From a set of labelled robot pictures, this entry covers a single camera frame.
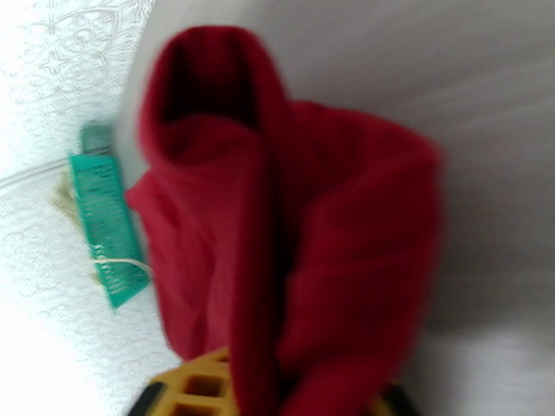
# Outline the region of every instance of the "black object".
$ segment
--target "black object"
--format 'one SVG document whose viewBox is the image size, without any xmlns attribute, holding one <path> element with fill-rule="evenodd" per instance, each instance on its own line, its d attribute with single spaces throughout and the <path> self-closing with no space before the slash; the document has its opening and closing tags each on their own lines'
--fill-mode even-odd
<svg viewBox="0 0 555 416">
<path fill-rule="evenodd" d="M 155 382 L 150 384 L 143 390 L 139 399 L 135 402 L 133 408 L 127 416 L 147 416 L 149 410 L 156 404 L 158 399 L 164 394 L 167 385 L 163 382 Z"/>
<path fill-rule="evenodd" d="M 394 415 L 398 416 L 420 416 L 400 385 L 391 384 L 382 395 Z"/>
</svg>

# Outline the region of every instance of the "green plastic crate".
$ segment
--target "green plastic crate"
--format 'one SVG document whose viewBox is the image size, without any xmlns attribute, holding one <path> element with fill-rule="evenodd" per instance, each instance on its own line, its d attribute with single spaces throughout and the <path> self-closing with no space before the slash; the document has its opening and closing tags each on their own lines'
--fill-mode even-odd
<svg viewBox="0 0 555 416">
<path fill-rule="evenodd" d="M 82 154 L 110 154 L 112 146 L 112 126 L 89 122 L 80 133 Z"/>
<path fill-rule="evenodd" d="M 132 259 L 144 262 L 133 220 L 127 208 L 119 169 L 110 155 L 69 158 L 78 212 L 93 259 Z M 150 279 L 132 263 L 96 263 L 110 303 L 118 308 L 145 288 Z"/>
</svg>

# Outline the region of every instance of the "white surface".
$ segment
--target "white surface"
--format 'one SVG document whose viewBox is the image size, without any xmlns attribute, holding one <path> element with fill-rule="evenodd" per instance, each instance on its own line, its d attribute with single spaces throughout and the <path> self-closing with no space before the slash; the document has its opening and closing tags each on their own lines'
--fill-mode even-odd
<svg viewBox="0 0 555 416">
<path fill-rule="evenodd" d="M 178 359 L 150 287 L 110 308 L 85 243 L 47 202 L 50 174 L 0 191 L 1 412 L 119 416 Z"/>
<path fill-rule="evenodd" d="M 154 0 L 0 0 L 0 182 L 113 119 Z"/>
<path fill-rule="evenodd" d="M 407 385 L 427 416 L 552 416 L 555 0 L 157 0 L 117 126 L 129 184 L 151 62 L 199 24 L 257 31 L 296 98 L 444 147 L 447 247 Z"/>
</svg>

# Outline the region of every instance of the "red cloth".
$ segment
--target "red cloth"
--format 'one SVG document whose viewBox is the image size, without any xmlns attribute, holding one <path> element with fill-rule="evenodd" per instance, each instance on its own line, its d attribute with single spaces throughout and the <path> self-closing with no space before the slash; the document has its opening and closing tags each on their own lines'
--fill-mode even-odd
<svg viewBox="0 0 555 416">
<path fill-rule="evenodd" d="M 167 338 L 229 345 L 243 416 L 359 414 L 394 375 L 438 247 L 438 153 L 383 119 L 288 100 L 240 28 L 161 52 L 140 113 L 142 218 Z"/>
</svg>

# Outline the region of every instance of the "white string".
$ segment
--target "white string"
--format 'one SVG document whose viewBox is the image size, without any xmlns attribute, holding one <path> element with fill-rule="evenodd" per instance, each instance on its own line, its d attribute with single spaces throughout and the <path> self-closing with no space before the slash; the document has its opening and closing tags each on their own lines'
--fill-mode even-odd
<svg viewBox="0 0 555 416">
<path fill-rule="evenodd" d="M 113 262 L 124 262 L 130 263 L 136 267 L 141 268 L 146 274 L 152 278 L 152 268 L 147 266 L 144 262 L 137 261 L 136 259 L 127 259 L 127 258 L 107 258 L 107 259 L 92 259 L 92 263 L 113 263 Z"/>
</svg>

